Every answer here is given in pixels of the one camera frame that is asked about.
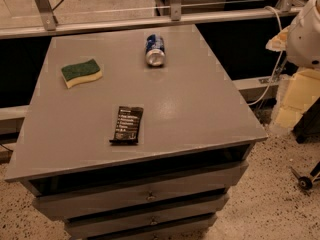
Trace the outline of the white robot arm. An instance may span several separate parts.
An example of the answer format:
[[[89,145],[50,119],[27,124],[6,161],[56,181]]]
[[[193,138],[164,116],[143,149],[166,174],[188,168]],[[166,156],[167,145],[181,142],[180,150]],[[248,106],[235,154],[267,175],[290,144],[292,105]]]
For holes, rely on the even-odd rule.
[[[270,39],[266,48],[285,51],[298,67],[320,68],[320,0],[308,0],[291,24]]]

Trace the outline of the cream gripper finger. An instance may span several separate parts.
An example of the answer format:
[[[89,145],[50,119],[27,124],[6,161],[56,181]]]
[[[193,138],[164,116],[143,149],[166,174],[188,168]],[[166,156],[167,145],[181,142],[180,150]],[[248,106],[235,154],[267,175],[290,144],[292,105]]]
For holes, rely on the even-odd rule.
[[[289,28],[282,29],[277,35],[271,38],[265,48],[270,51],[281,52],[286,50]]]

